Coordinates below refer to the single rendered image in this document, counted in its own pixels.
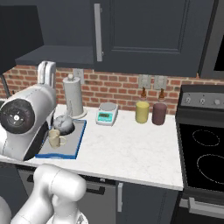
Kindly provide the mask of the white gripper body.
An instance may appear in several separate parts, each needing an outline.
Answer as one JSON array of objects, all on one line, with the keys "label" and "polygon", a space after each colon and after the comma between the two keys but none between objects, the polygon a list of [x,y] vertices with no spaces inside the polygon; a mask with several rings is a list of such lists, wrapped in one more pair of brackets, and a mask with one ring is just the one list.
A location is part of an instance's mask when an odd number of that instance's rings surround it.
[{"label": "white gripper body", "polygon": [[55,88],[55,75],[55,62],[44,60],[38,65],[38,84],[47,84],[50,87]]}]

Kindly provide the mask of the dark open cabinet door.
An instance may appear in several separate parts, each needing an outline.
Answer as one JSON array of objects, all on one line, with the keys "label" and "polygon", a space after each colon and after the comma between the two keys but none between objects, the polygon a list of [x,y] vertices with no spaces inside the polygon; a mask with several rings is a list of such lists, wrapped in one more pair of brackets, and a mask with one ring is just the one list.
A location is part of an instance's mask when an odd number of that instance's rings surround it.
[{"label": "dark open cabinet door", "polygon": [[12,69],[17,58],[43,44],[35,5],[0,4],[0,74]]}]

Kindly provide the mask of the grey metal kettle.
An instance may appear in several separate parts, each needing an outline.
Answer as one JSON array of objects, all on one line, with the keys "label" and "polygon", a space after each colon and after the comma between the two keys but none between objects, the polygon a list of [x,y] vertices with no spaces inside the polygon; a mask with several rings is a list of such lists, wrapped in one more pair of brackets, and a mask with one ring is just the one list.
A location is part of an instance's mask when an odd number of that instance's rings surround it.
[{"label": "grey metal kettle", "polygon": [[73,119],[70,117],[71,111],[71,107],[67,106],[66,113],[53,120],[53,127],[58,130],[62,136],[71,134],[75,129]]}]

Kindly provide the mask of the beige mug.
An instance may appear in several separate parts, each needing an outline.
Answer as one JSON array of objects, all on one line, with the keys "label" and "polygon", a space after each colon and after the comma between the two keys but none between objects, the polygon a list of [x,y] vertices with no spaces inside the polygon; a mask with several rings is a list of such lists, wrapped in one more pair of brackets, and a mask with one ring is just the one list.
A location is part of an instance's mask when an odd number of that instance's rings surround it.
[{"label": "beige mug", "polygon": [[65,145],[67,140],[60,134],[58,129],[51,129],[48,134],[49,144],[54,148],[59,148],[61,145]]}]

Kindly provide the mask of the blue-rimmed grey tray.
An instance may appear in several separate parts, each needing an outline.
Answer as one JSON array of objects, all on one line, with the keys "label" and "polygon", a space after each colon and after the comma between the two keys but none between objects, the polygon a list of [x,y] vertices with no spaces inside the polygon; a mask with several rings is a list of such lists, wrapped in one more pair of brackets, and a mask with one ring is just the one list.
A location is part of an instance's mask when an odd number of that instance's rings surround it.
[{"label": "blue-rimmed grey tray", "polygon": [[54,149],[49,140],[46,139],[39,154],[36,158],[61,158],[61,159],[76,159],[81,146],[81,140],[87,125],[86,120],[73,120],[74,131],[65,136],[66,143],[62,144],[59,148]]}]

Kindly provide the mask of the dark closed cabinet door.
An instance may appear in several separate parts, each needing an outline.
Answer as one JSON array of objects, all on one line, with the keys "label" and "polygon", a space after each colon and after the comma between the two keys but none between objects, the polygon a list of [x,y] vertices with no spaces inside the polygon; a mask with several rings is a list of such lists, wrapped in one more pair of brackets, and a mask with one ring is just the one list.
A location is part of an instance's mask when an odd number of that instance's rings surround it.
[{"label": "dark closed cabinet door", "polygon": [[[102,62],[96,59],[94,4],[101,5]],[[214,0],[91,0],[94,69],[194,77]]]}]

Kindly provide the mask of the dark base cabinet door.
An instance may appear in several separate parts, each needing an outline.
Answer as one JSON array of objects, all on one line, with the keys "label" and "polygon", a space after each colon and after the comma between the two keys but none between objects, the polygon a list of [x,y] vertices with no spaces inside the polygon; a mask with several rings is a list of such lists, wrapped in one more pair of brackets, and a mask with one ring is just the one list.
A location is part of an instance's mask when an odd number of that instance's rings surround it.
[{"label": "dark base cabinet door", "polygon": [[122,211],[117,212],[116,224],[172,224],[179,192],[155,186],[127,182],[122,187]]}]

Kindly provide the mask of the white paper towel roll holder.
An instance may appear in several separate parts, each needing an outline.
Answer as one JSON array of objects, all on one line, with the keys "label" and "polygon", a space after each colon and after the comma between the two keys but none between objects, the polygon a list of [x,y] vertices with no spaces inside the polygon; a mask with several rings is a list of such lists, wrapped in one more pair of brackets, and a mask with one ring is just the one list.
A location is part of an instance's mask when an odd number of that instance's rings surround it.
[{"label": "white paper towel roll holder", "polygon": [[81,79],[70,73],[63,79],[68,115],[80,119],[87,114],[82,105]]}]

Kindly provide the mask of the white kitchen scale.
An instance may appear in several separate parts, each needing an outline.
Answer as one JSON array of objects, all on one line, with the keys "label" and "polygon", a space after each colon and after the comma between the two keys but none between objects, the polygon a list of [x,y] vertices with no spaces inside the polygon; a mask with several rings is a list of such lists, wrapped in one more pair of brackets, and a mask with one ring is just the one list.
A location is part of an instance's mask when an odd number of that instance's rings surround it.
[{"label": "white kitchen scale", "polygon": [[113,126],[118,115],[118,105],[113,102],[103,102],[96,113],[95,121],[99,125]]}]

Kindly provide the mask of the brown bottle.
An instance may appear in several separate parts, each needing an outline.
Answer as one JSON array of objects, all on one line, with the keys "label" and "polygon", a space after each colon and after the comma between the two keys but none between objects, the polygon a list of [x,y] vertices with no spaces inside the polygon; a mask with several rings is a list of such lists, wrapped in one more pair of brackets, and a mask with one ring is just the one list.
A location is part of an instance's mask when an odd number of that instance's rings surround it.
[{"label": "brown bottle", "polygon": [[162,103],[165,103],[165,91],[162,88],[160,90],[160,94],[159,94],[159,97],[158,97],[158,101],[159,102],[162,102]]},{"label": "brown bottle", "polygon": [[140,99],[141,99],[142,102],[146,102],[147,101],[145,87],[143,87]]}]

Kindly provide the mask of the yellow canister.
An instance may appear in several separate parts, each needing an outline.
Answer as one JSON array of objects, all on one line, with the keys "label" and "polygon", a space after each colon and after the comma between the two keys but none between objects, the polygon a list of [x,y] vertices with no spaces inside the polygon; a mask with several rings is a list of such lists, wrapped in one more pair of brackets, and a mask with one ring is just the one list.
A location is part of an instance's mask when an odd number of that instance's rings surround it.
[{"label": "yellow canister", "polygon": [[146,101],[138,101],[136,103],[136,121],[138,123],[146,123],[149,115],[150,104]]}]

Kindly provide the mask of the maroon canister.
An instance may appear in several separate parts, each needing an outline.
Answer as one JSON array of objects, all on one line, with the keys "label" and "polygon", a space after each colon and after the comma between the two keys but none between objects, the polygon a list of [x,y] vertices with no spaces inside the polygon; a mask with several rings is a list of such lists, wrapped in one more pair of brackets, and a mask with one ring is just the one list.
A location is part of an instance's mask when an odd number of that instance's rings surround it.
[{"label": "maroon canister", "polygon": [[155,125],[164,124],[166,110],[167,110],[167,106],[162,102],[158,102],[153,105],[151,120]]}]

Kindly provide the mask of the black stove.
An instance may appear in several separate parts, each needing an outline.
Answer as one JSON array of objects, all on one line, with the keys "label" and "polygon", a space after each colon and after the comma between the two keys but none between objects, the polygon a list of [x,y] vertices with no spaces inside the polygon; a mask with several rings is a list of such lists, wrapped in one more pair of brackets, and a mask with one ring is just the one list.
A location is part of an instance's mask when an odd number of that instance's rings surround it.
[{"label": "black stove", "polygon": [[183,191],[173,224],[224,224],[224,219],[190,213],[188,206],[190,197],[224,206],[224,86],[183,85],[175,120]]}]

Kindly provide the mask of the dark wall cabinet body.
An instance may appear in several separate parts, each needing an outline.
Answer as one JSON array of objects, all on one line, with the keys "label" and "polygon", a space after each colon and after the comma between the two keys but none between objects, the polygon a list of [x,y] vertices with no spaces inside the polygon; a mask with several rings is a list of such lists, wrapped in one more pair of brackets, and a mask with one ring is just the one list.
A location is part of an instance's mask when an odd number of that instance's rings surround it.
[{"label": "dark wall cabinet body", "polygon": [[90,0],[21,0],[36,5],[44,44],[16,59],[19,65],[54,61],[57,67],[94,65]]}]

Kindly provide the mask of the grey wall outlet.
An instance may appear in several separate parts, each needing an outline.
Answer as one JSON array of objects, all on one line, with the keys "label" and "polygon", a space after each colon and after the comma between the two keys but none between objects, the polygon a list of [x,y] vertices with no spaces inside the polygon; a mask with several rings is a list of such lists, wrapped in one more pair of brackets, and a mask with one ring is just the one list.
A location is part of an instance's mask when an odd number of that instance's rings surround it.
[{"label": "grey wall outlet", "polygon": [[80,68],[73,69],[73,75],[80,78],[80,84],[84,84],[84,70]]},{"label": "grey wall outlet", "polygon": [[166,89],[167,77],[162,75],[156,75],[154,77],[154,88],[156,90]]},{"label": "grey wall outlet", "polygon": [[138,87],[150,89],[151,88],[151,76],[148,74],[140,74],[138,77]]}]

